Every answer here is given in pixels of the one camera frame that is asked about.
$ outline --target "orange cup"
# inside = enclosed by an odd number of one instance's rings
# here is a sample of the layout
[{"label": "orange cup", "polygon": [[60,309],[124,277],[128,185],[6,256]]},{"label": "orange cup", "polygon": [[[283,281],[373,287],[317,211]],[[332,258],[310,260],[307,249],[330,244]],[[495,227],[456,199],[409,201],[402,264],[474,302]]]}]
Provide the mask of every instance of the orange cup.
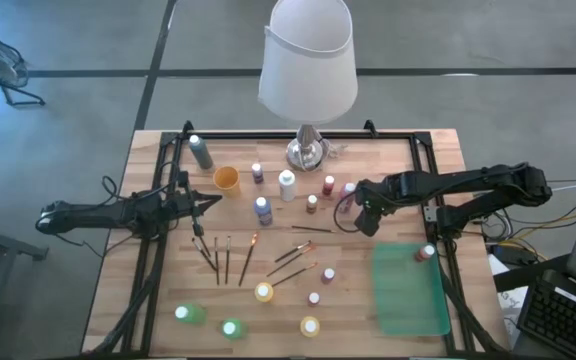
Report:
[{"label": "orange cup", "polygon": [[223,166],[217,169],[212,176],[212,181],[226,197],[237,197],[241,194],[239,171],[232,166]]}]

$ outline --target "small paint bottle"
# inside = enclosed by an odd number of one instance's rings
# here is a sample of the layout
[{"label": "small paint bottle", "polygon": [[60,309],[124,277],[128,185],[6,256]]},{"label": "small paint bottle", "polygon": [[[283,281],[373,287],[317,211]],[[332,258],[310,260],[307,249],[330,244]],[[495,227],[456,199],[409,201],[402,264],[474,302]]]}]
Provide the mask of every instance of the small paint bottle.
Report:
[{"label": "small paint bottle", "polygon": [[264,171],[261,169],[261,164],[252,164],[252,179],[255,181],[255,184],[264,182]]},{"label": "small paint bottle", "polygon": [[319,304],[319,294],[318,293],[310,293],[308,295],[308,306],[315,307]]},{"label": "small paint bottle", "polygon": [[221,333],[230,340],[246,336],[246,324],[236,318],[228,318],[221,324]]},{"label": "small paint bottle", "polygon": [[206,311],[199,305],[181,304],[175,310],[177,320],[189,324],[203,324],[206,320]]},{"label": "small paint bottle", "polygon": [[325,285],[330,284],[332,279],[335,278],[335,269],[327,268],[324,272],[321,273],[321,282]]},{"label": "small paint bottle", "polygon": [[321,193],[324,196],[330,196],[332,194],[332,188],[335,187],[335,178],[328,175],[324,179],[324,187],[321,189]]},{"label": "small paint bottle", "polygon": [[292,171],[284,170],[279,174],[279,193],[283,201],[292,201],[297,196],[297,184]]},{"label": "small paint bottle", "polygon": [[272,224],[272,207],[265,197],[258,197],[257,200],[255,200],[254,209],[261,225],[268,226]]},{"label": "small paint bottle", "polygon": [[301,320],[301,333],[305,337],[315,337],[319,334],[319,320],[312,316],[306,316]]},{"label": "small paint bottle", "polygon": [[306,212],[314,214],[317,211],[317,197],[315,195],[308,196],[306,200]]},{"label": "small paint bottle", "polygon": [[266,282],[259,283],[255,288],[255,297],[261,302],[269,302],[274,294],[272,285]]},{"label": "small paint bottle", "polygon": [[419,262],[426,261],[433,255],[435,255],[435,247],[432,245],[425,245],[415,253],[415,260]]},{"label": "small paint bottle", "polygon": [[212,158],[210,153],[208,153],[208,147],[206,147],[206,142],[197,135],[192,135],[188,140],[190,144],[190,151],[197,159],[197,164],[203,170],[208,170],[212,168]]},{"label": "small paint bottle", "polygon": [[[346,185],[344,185],[343,189],[341,189],[341,191],[339,192],[339,198],[343,199],[345,196],[347,196],[353,191],[355,191],[355,184],[347,183]],[[344,200],[341,203],[341,205],[339,205],[339,212],[347,213],[348,210],[350,210],[350,207],[352,206],[354,200],[355,200],[354,196],[348,196],[348,198]]]}]

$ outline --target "lamp base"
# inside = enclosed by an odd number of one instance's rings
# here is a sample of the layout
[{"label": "lamp base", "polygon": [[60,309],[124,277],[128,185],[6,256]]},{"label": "lamp base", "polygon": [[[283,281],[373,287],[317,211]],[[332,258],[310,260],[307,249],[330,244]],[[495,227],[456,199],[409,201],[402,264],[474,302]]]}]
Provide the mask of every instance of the lamp base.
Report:
[{"label": "lamp base", "polygon": [[313,171],[319,168],[324,160],[324,149],[319,141],[313,141],[302,147],[299,139],[293,139],[286,149],[286,161],[299,171]]}]

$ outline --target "green palette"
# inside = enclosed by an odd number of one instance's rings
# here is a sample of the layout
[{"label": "green palette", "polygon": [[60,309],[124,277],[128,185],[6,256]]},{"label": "green palette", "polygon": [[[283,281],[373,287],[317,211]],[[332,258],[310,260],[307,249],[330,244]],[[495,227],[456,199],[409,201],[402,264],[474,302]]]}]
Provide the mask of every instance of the green palette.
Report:
[{"label": "green palette", "polygon": [[415,260],[425,245],[380,243],[373,250],[377,321],[386,335],[439,336],[450,331],[437,254]]}]

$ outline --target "wooden tabletop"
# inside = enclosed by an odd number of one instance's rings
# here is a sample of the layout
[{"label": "wooden tabletop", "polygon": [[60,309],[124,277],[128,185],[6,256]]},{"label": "wooden tabletop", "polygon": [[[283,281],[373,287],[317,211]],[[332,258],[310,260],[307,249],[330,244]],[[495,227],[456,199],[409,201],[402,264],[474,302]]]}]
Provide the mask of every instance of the wooden tabletop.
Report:
[{"label": "wooden tabletop", "polygon": [[[440,173],[464,170],[464,160],[455,130],[430,130]],[[149,189],[159,147],[160,131],[138,131],[130,149],[122,184],[122,194]],[[284,140],[209,140],[208,148],[216,166],[230,165],[240,171],[242,194],[235,199],[224,198],[211,207],[201,219],[206,242],[213,251],[214,237],[219,238],[221,285],[215,273],[191,243],[193,236],[189,219],[182,219],[170,232],[159,289],[151,356],[161,357],[286,357],[286,356],[433,356],[444,355],[441,337],[392,337],[379,331],[372,294],[371,252],[377,242],[424,243],[426,241],[419,207],[405,208],[384,217],[373,238],[361,234],[315,233],[291,229],[291,225],[335,229],[332,220],[340,185],[368,178],[381,181],[384,176],[412,170],[409,144],[400,140],[338,140],[336,145],[347,147],[336,159],[328,159],[323,171],[296,173],[297,198],[284,202],[279,197],[278,175],[287,168]],[[190,184],[202,193],[218,193],[212,182],[212,172],[198,168],[187,146],[181,157],[181,167],[190,173]],[[251,164],[259,162],[265,182],[255,185]],[[335,196],[320,197],[315,214],[307,214],[306,197],[319,195],[323,179],[336,179]],[[270,200],[273,224],[260,227],[253,211],[253,201],[259,196]],[[449,204],[460,204],[470,195],[446,197]],[[350,227],[359,209],[340,217]],[[242,287],[237,286],[251,236],[260,237],[248,266]],[[108,246],[129,235],[113,231]],[[226,237],[232,238],[230,278],[224,284]],[[316,250],[272,275],[274,259],[292,247],[312,240]],[[492,273],[481,238],[465,235],[458,240],[457,257],[463,280],[466,302],[493,338],[507,346],[501,309],[497,300]],[[151,245],[154,253],[155,244]],[[104,259],[97,293],[84,341],[84,350],[103,339],[126,309],[132,286],[138,240],[130,240],[113,249]],[[318,262],[307,272],[277,286],[270,303],[255,299],[254,287],[262,281],[277,281],[282,277]],[[321,272],[332,267],[337,276],[329,285],[320,281]],[[321,295],[317,307],[307,306],[306,296],[316,291]],[[181,303],[197,303],[207,312],[203,326],[182,324],[174,317]],[[144,309],[136,327],[134,344],[139,345]],[[450,306],[451,323],[457,338],[459,324]],[[299,331],[301,319],[311,315],[319,319],[321,331],[315,338],[306,338]],[[221,321],[237,317],[248,326],[245,339],[230,341],[219,329]]]}]

